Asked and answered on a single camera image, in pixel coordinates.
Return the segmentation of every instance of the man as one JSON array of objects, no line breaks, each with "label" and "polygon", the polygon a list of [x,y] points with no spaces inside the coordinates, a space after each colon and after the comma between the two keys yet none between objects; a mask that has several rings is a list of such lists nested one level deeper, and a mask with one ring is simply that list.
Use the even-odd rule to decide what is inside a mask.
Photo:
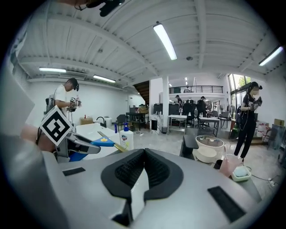
[{"label": "man", "polygon": [[67,92],[71,90],[79,90],[80,86],[75,78],[70,78],[63,85],[60,85],[55,91],[55,105],[57,105],[62,113],[67,117],[67,107],[73,107],[74,102],[67,102]]},{"label": "man", "polygon": [[183,108],[183,101],[181,100],[181,98],[180,98],[180,96],[179,95],[177,95],[176,96],[176,99],[178,100],[178,103],[179,103],[179,108]]},{"label": "man", "polygon": [[201,99],[198,101],[197,104],[197,110],[198,110],[198,115],[202,113],[203,117],[206,117],[206,107],[210,107],[209,104],[205,102],[206,98],[204,96],[201,97]]}]

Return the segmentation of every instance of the railing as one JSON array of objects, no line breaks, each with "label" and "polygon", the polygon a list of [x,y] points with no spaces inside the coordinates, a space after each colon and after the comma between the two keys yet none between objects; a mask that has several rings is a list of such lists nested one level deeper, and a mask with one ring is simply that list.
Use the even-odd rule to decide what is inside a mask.
[{"label": "railing", "polygon": [[223,93],[223,86],[188,86],[188,87],[183,86],[183,87],[169,88],[169,94],[194,93],[194,92]]}]

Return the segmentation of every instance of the pink cup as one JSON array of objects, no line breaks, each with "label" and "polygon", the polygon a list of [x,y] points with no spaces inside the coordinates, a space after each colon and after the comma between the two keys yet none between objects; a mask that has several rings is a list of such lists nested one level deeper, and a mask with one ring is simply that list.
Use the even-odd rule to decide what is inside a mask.
[{"label": "pink cup", "polygon": [[219,171],[225,176],[229,177],[236,167],[241,163],[241,159],[233,154],[226,154],[223,156],[223,162]]}]

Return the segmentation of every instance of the person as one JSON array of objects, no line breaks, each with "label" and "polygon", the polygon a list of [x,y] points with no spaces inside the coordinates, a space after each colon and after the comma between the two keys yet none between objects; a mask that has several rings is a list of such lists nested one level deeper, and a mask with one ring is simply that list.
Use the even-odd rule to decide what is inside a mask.
[{"label": "person", "polygon": [[240,108],[241,112],[238,121],[240,132],[234,155],[238,156],[240,148],[245,140],[244,148],[240,156],[242,158],[242,162],[244,162],[244,158],[249,150],[256,128],[254,111],[258,108],[258,104],[255,103],[254,96],[259,93],[259,89],[262,89],[262,87],[259,86],[258,83],[252,82],[243,98]]},{"label": "person", "polygon": [[179,108],[183,108],[183,101],[181,100],[179,95],[176,95],[176,99],[178,100]]},{"label": "person", "polygon": [[205,102],[206,98],[204,96],[201,97],[201,99],[198,101],[197,109],[198,109],[198,115],[202,113],[203,117],[206,117],[206,107],[210,107],[209,104]]},{"label": "person", "polygon": [[67,92],[71,90],[79,90],[79,84],[75,78],[70,78],[63,85],[60,85],[55,91],[55,105],[61,109],[62,113],[67,117],[67,107],[74,107],[74,102],[67,102]]}]

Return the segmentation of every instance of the faucet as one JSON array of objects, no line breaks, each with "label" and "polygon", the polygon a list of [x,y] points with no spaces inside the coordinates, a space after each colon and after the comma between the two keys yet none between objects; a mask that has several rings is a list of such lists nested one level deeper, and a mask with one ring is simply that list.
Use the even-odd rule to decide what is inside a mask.
[{"label": "faucet", "polygon": [[103,118],[103,117],[98,117],[97,120],[98,120],[99,118],[102,118],[102,119],[103,119],[103,125],[102,125],[102,123],[100,123],[100,125],[106,128],[106,121],[104,120],[104,118]]}]

